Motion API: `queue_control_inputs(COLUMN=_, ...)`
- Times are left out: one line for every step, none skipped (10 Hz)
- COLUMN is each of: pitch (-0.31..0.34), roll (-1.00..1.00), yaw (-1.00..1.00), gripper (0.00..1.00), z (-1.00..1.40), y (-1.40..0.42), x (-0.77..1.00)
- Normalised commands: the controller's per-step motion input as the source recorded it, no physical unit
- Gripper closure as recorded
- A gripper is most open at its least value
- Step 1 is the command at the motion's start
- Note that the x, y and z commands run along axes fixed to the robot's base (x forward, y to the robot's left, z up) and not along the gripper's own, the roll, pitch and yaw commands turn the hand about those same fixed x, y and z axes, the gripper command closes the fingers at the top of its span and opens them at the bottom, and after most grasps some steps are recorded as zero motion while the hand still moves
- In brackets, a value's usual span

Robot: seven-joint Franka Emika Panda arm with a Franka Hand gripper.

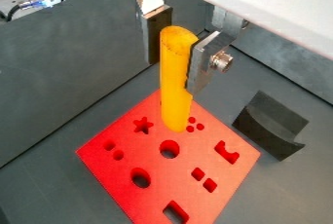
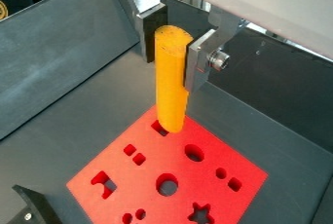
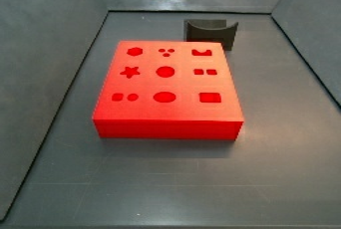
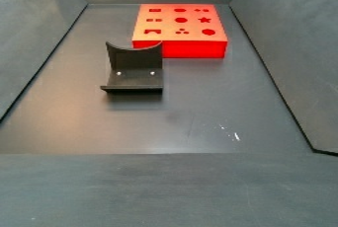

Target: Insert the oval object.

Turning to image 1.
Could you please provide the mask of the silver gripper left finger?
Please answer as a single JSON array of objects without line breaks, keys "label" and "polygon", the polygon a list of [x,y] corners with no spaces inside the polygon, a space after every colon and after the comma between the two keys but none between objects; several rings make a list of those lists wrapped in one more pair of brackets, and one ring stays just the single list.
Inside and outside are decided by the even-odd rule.
[{"label": "silver gripper left finger", "polygon": [[137,0],[142,24],[145,59],[149,64],[161,60],[161,31],[172,25],[173,8],[165,0]]}]

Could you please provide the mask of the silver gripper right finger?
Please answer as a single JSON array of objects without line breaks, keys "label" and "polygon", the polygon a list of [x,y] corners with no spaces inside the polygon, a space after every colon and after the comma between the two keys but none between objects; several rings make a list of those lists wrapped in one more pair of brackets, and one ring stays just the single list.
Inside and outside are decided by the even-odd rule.
[{"label": "silver gripper right finger", "polygon": [[214,7],[212,25],[216,31],[192,47],[185,88],[193,95],[208,85],[216,70],[229,70],[233,56],[226,50],[246,27],[246,21],[225,9]]}]

